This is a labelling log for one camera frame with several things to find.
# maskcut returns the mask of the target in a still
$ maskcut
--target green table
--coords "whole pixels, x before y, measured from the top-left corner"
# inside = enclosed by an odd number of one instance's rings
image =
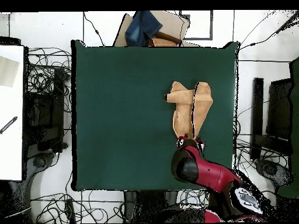
[[[84,47],[72,41],[75,190],[182,190],[171,159],[173,81],[208,82],[214,100],[200,130],[205,157],[231,167],[238,43],[205,47]]]

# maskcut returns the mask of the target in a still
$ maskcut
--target beige fabric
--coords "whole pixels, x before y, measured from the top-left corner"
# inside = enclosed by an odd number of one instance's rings
[[[176,136],[188,135],[189,138],[196,138],[213,103],[208,83],[198,82],[195,90],[188,90],[181,83],[174,81],[171,91],[166,94],[166,101],[176,103],[172,119]]]
[[[176,47],[176,43],[170,40],[164,40],[162,38],[152,38],[152,42],[155,47]]]

